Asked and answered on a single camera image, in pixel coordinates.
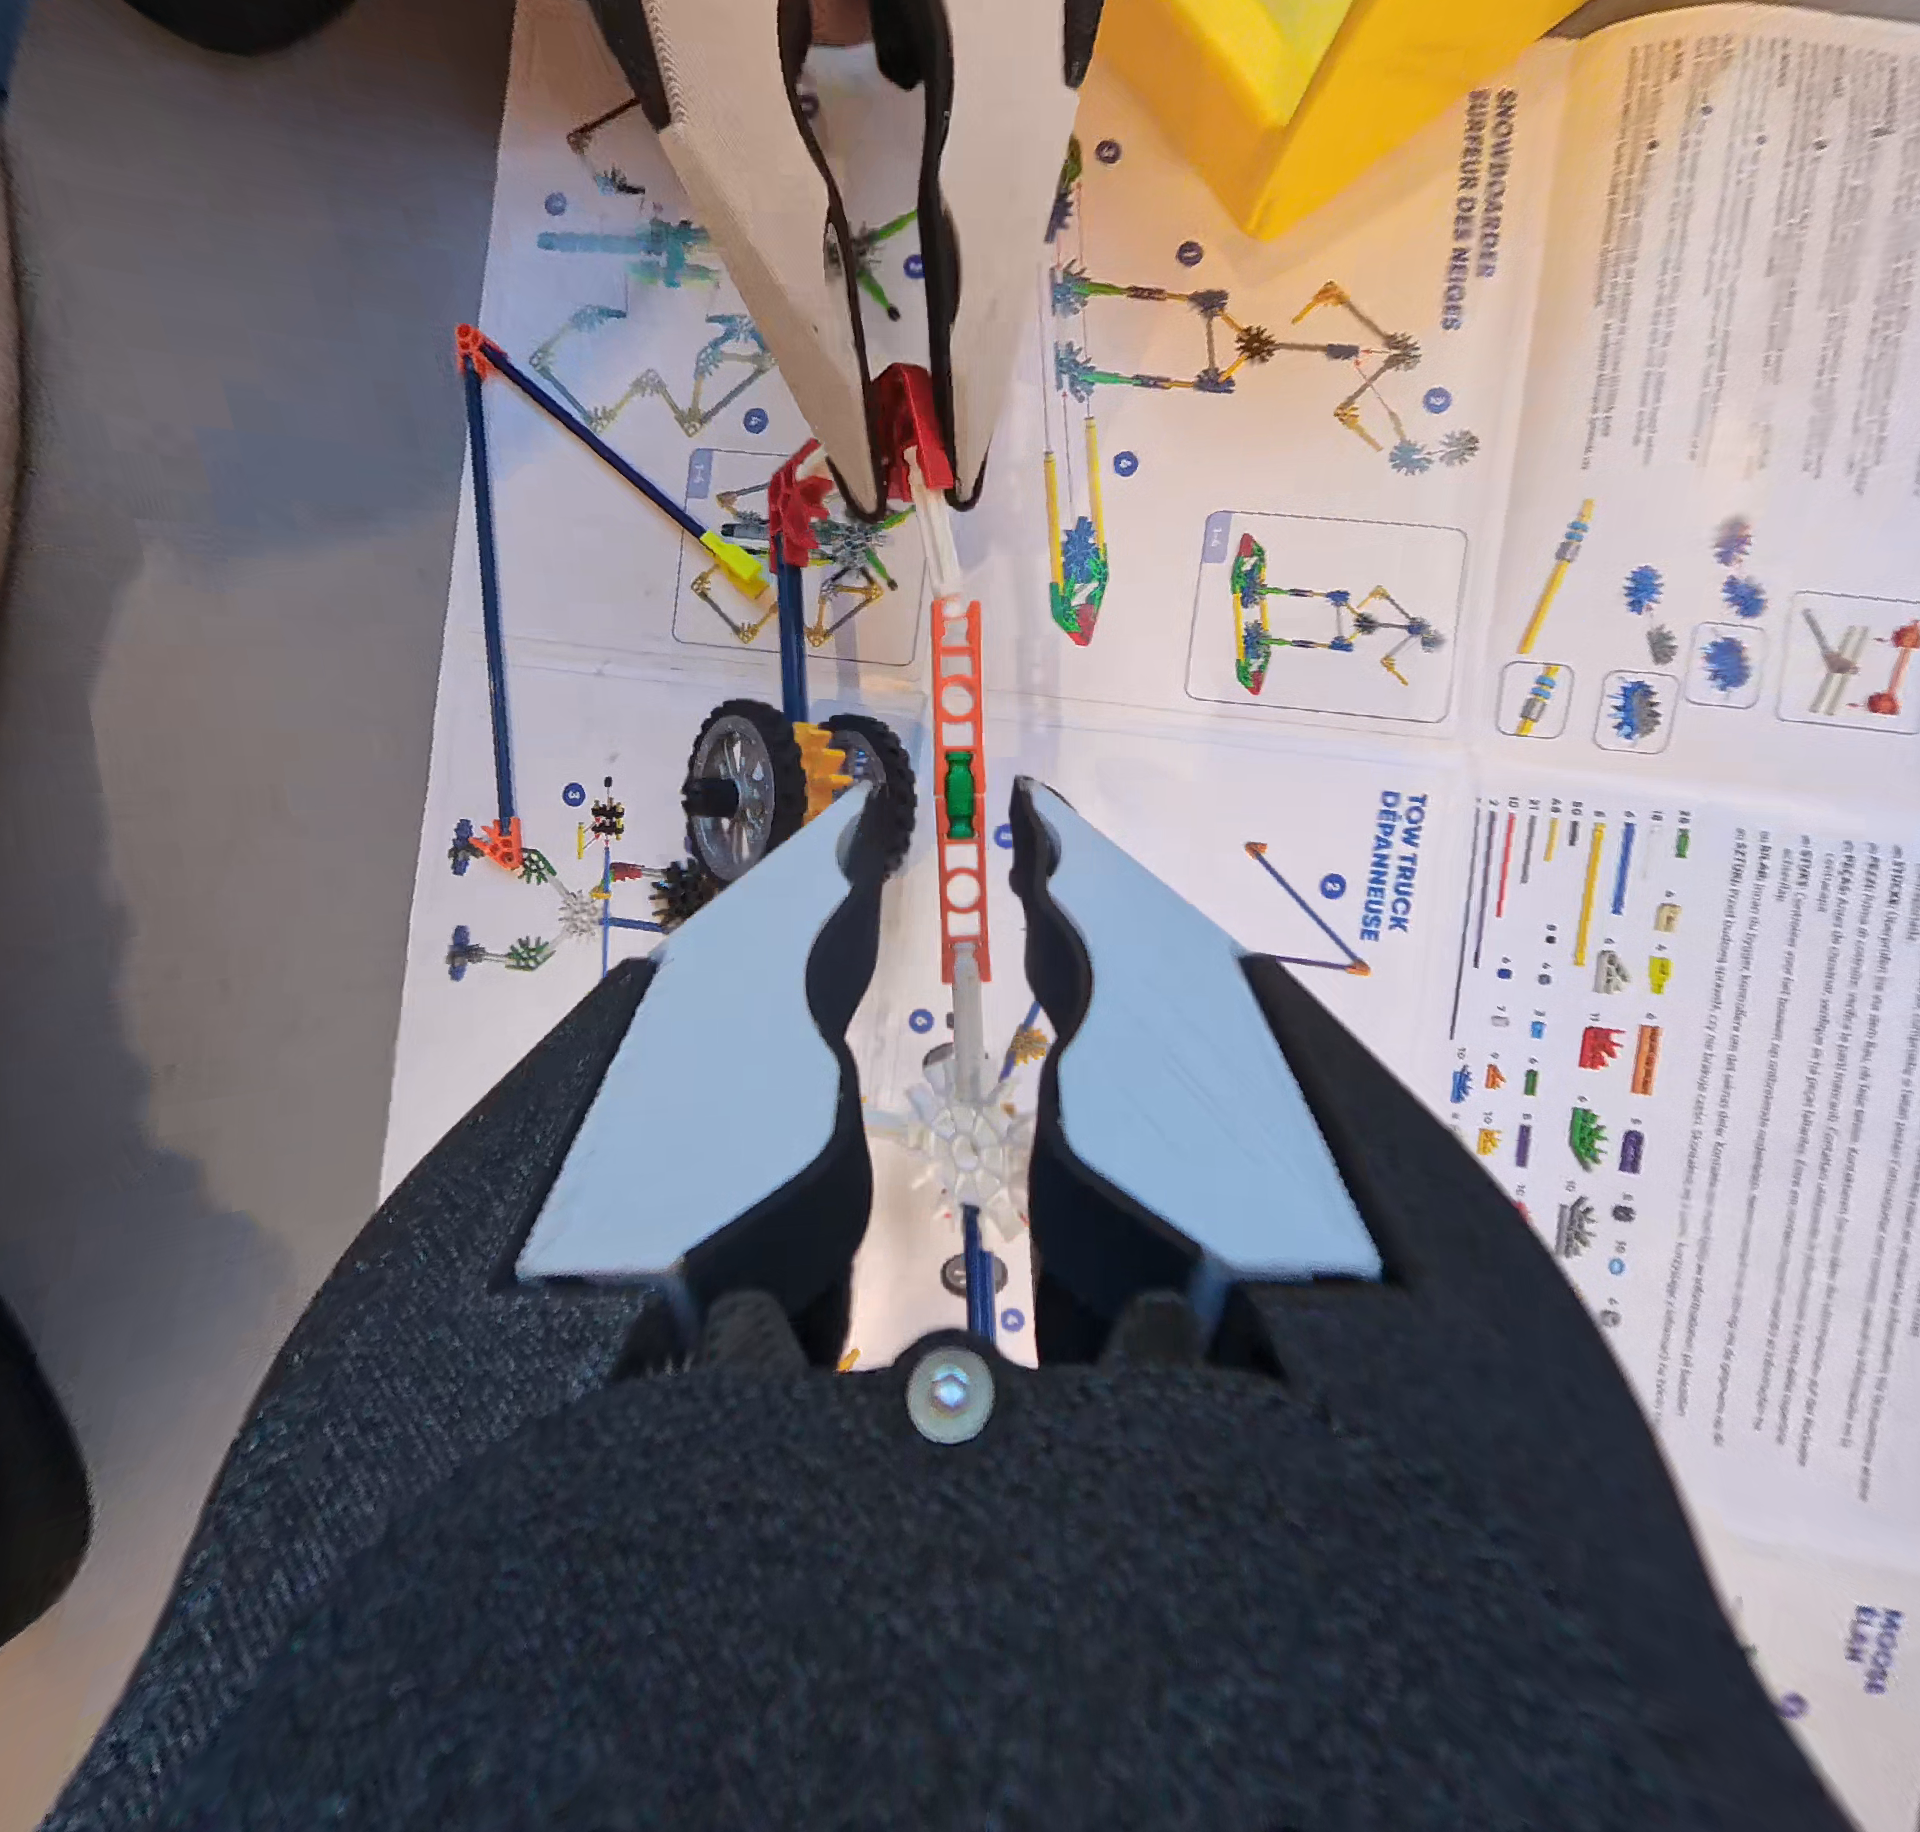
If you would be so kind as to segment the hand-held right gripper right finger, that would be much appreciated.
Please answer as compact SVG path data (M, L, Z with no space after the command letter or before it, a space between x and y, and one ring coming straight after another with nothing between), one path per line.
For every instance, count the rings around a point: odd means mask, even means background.
M1095 1360L1150 1292L1209 1349L1235 1291L1378 1283L1243 949L1043 784L1015 786L1015 897L1053 1036L1025 1171L1038 1358Z

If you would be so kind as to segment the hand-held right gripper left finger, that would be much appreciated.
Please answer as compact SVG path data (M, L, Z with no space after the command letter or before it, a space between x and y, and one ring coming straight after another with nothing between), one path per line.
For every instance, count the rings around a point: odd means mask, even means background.
M640 1286L694 1334L767 1292L818 1360L847 1330L873 1172L851 1016L873 980L878 788L851 788L673 932L516 1259Z

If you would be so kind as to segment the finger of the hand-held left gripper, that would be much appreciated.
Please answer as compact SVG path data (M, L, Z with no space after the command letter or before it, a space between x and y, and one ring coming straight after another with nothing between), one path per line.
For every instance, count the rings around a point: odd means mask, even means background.
M808 0L637 0L661 149L853 508L886 478L840 190L800 104Z
M1019 348L1103 0L916 0L934 406L979 485Z

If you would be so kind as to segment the black toy wheel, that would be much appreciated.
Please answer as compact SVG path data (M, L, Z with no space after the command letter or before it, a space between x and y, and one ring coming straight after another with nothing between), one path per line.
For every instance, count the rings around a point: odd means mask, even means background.
M823 725L795 725L793 737L801 749L810 819L842 795L869 786L891 831L912 840L918 783L910 754L890 725L844 712Z
M690 854L711 880L728 887L753 871L805 820L793 722L755 699L717 705L691 743L681 809Z

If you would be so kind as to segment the colourful rod and connector model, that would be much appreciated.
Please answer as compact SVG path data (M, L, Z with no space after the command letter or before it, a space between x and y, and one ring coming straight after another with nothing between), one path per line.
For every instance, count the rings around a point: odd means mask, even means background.
M890 364L873 388L879 498L907 510L920 528L929 589L929 798L936 856L939 979L951 1003L953 1049L943 1085L921 1088L901 1137L923 1149L943 1209L962 1235L967 1330L996 1341L999 1308L989 1237L1025 1237L1024 1127L1005 1091L1015 1070L1046 1052L1040 1007L1029 1005L1004 1056L986 1043L986 980L992 977L987 898L987 752L982 610L964 597L950 528L955 488L929 373ZM780 711L791 727L808 716L804 571L828 514L828 454L805 442L772 476L766 495L767 573L780 624Z

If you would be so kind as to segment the blue rods with orange connector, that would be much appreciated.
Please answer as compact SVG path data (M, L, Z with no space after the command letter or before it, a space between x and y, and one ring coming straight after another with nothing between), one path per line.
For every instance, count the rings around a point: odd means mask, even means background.
M491 456L485 424L485 382L505 382L566 434L576 438L591 456L611 471L613 476L632 488L636 497L653 506L670 525L677 526L699 549L704 549L709 564L728 578L732 590L745 597L750 603L760 603L770 592L772 583L757 560L753 560L744 549L728 542L715 530L699 525L681 503L673 500L659 488L656 481L640 472L624 454L615 453L588 426L585 421L578 419L573 412L561 406L555 396L536 385L534 379L480 327L471 323L457 324L451 333L451 353L460 375L465 419L465 466L474 510L475 573L488 678L493 788L491 825L475 829L467 837L464 852L470 861L490 861L505 875L525 877L530 850L521 837L521 820L516 798L513 727L509 711L505 633L502 620Z

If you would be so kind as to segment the grey desk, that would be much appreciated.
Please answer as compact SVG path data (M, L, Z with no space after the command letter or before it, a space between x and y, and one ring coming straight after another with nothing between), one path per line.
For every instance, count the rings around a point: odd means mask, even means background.
M31 0L3 116L3 1292L91 1541L3 1823L119 1699L380 1190L516 0L234 59Z

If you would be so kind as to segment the yellow plastic bin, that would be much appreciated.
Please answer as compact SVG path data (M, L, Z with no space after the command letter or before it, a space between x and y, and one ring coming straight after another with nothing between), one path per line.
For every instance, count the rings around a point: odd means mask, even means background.
M1095 61L1274 239L1586 3L1105 0Z

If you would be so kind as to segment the white instruction sheet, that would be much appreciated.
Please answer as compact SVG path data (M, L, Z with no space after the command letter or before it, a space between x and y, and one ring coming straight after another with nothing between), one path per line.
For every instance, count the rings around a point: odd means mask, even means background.
M579 0L519 0L477 324L764 569L804 423ZM1915 29L1544 45L1306 240L1093 72L979 510L986 784L1290 965L1610 1336L1808 1741L1915 1737ZM460 495L380 1172L613 957L732 595L511 387L513 788Z

